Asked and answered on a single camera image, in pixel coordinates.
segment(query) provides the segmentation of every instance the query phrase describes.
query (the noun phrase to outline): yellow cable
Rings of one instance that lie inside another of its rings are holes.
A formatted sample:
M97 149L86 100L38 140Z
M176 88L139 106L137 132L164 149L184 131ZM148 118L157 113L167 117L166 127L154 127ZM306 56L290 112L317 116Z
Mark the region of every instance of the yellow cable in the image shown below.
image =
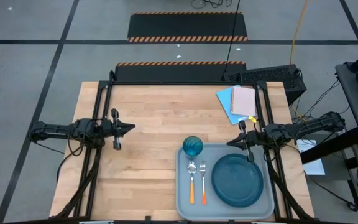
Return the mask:
M297 25L296 30L295 30L295 35L293 36L292 46L291 46L290 65L292 65L292 56L293 56L293 49L294 49L294 46L295 46L296 37L297 37L297 35L298 35L299 27L301 26L301 23L302 23L302 20L303 20L303 15L305 14L306 8L308 7L308 2L309 2L309 0L305 0L305 5L303 6L302 13L301 13L301 16L300 16L300 18L299 18L298 25ZM307 122L306 119L304 119L302 116L300 116L300 115L298 114L298 112L297 112L297 110L295 109L295 107L293 107L293 104L292 104L292 109L293 109L293 111L295 112L295 114L298 115L298 117L299 117L300 119L302 119L302 121Z

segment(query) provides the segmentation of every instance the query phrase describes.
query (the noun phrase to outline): orange handle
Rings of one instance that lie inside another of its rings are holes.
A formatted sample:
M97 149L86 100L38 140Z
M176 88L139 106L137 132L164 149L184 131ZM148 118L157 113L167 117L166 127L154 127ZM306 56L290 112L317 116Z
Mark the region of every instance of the orange handle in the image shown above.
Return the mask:
M191 183L190 183L190 203L194 204L194 182L193 182L193 177L191 177Z
M204 184L204 176L203 176L203 198L202 198L203 205L206 205L206 194L205 194L205 184Z

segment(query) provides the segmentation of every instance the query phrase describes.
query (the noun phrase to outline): orange and black striped tape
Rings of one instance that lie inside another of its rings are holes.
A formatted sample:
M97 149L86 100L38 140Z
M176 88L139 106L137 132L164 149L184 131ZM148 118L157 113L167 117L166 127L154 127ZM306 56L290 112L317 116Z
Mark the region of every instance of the orange and black striped tape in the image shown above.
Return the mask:
M167 14L235 14L236 12L134 12L132 15L167 15Z
M178 36L178 37L129 37L129 42L225 42L231 41L231 36ZM233 41L246 41L246 36L233 36Z
M125 62L117 66L138 66L138 65L224 65L225 61L218 62ZM228 61L228 65L245 65L245 61Z

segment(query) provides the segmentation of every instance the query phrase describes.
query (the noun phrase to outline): white paper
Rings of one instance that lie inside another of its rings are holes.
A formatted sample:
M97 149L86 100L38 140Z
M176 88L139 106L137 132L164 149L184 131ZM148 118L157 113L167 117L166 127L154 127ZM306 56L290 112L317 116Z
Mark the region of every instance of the white paper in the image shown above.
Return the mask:
M305 152L316 145L315 140L304 140L299 139L296 141L298 143L298 148L300 152ZM303 170L308 175L326 175L321 159L303 164Z

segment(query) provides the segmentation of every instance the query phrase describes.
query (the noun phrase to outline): blue plate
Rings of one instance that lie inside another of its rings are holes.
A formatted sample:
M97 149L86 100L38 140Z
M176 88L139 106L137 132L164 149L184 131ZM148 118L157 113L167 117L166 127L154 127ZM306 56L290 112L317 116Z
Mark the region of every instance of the blue plate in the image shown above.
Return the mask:
M255 203L264 189L259 167L242 154L220 158L212 170L212 186L228 205L244 208Z

